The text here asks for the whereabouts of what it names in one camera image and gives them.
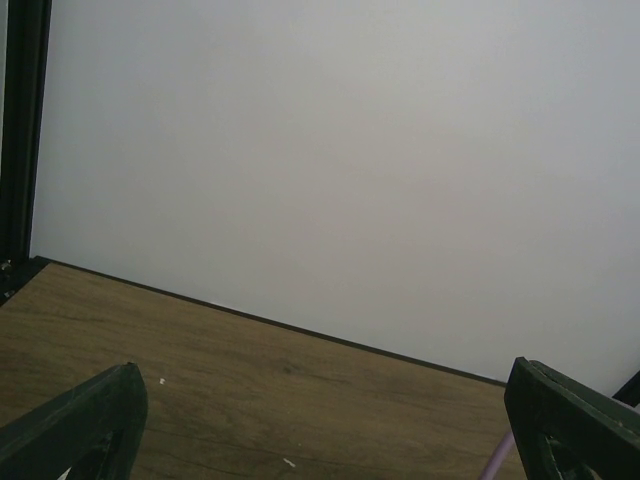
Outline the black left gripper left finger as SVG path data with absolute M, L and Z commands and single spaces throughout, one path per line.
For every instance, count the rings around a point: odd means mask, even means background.
M 110 367 L 1 428 L 1 477 L 128 479 L 147 413 L 138 366 Z

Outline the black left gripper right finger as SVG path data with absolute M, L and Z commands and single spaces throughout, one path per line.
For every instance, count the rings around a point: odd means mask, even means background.
M 639 412 L 539 361 L 515 359 L 504 403 L 529 479 L 637 479 Z

